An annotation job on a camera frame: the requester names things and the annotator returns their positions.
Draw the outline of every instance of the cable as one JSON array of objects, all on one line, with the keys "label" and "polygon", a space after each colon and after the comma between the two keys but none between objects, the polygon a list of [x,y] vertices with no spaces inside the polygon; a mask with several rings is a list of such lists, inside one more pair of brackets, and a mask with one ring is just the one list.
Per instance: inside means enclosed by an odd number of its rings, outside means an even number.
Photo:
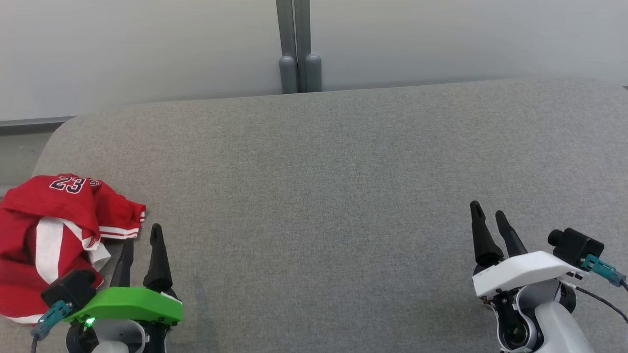
[{"label": "cable", "polygon": [[39,342],[39,335],[33,336],[33,344],[31,345],[31,353],[37,353],[37,342]]},{"label": "cable", "polygon": [[[628,290],[628,288],[627,288],[628,285],[626,284],[626,282],[624,282],[623,286],[624,286],[624,288],[626,288],[626,290]],[[615,305],[611,304],[608,300],[602,298],[601,296],[597,296],[597,295],[589,292],[588,290],[582,289],[582,288],[580,288],[578,286],[574,286],[574,288],[576,290],[581,291],[582,293],[584,293],[586,295],[590,295],[590,296],[594,297],[595,299],[601,301],[602,303],[608,305],[611,309],[615,310],[619,315],[621,315],[624,318],[624,320],[626,321],[626,323],[628,323],[628,317],[626,317],[626,315],[621,310],[616,308]]]}]

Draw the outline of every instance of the clothing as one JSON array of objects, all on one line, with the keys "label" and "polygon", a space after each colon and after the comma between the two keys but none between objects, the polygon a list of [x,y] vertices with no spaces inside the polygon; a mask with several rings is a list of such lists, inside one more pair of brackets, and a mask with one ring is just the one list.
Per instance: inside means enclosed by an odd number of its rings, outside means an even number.
[{"label": "clothing", "polygon": [[73,174],[35,176],[0,204],[0,314],[35,323],[48,307],[41,292],[76,268],[97,272],[111,257],[103,238],[138,235],[146,206],[102,180]]}]

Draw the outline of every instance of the white wall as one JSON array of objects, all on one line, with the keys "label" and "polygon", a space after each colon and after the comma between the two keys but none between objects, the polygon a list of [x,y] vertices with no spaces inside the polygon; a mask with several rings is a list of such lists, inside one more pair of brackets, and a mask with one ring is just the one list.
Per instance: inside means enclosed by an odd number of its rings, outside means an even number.
[{"label": "white wall", "polygon": [[1,0],[0,120],[281,93],[273,0]]},{"label": "white wall", "polygon": [[323,89],[522,75],[628,85],[626,0],[312,0]]}]

